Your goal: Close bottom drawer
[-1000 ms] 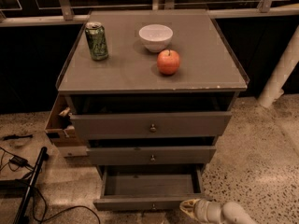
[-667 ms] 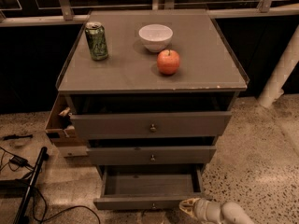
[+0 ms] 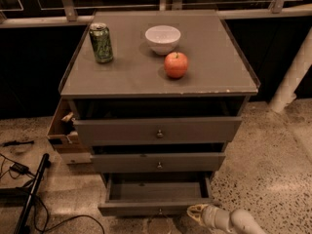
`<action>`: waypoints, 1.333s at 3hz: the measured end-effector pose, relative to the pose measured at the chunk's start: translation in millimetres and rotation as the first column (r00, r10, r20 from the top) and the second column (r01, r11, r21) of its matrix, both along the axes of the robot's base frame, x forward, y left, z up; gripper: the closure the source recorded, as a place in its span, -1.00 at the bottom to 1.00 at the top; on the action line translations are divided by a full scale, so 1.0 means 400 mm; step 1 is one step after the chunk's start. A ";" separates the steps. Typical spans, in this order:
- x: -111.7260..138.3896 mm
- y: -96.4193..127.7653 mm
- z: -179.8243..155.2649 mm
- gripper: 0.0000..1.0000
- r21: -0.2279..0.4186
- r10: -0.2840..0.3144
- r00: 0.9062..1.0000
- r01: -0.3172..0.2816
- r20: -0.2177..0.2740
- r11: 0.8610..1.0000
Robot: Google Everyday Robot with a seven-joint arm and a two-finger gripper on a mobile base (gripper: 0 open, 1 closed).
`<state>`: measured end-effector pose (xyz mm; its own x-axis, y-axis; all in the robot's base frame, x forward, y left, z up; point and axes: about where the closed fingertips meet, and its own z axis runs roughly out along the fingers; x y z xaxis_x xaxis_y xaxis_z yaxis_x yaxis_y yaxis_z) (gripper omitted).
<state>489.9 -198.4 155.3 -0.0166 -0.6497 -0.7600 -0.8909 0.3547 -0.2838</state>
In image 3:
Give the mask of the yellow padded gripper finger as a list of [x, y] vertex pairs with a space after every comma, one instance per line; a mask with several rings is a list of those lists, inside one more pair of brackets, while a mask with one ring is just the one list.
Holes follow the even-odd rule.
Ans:
[[204, 220], [202, 217], [202, 214], [204, 212], [204, 209], [208, 206], [208, 204], [197, 204], [193, 206], [189, 206], [187, 208], [187, 215], [191, 217], [193, 220], [195, 220], [200, 225], [204, 225]]

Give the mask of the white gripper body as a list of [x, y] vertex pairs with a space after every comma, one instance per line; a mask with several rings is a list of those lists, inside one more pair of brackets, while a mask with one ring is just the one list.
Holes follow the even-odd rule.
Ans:
[[208, 205], [202, 210], [201, 219], [203, 225], [206, 227], [222, 230], [224, 232], [233, 231], [230, 212], [226, 210]]

